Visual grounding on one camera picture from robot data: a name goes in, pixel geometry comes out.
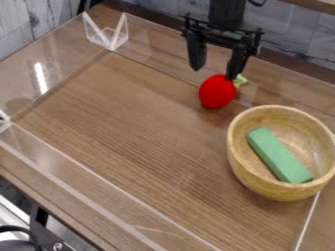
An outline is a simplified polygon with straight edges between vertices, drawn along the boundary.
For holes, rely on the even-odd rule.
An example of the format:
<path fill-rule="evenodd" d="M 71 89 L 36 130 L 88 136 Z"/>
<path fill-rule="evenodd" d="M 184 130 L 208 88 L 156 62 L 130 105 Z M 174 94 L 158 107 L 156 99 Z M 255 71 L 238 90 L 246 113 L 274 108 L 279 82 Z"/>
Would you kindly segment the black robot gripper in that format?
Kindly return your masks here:
<path fill-rule="evenodd" d="M 265 0 L 210 0 L 206 20 L 184 15 L 190 67 L 199 71 L 207 60 L 207 44 L 233 49 L 227 79 L 235 80 L 251 55 L 258 54 L 263 30 L 245 22 L 246 5 L 262 8 Z"/>

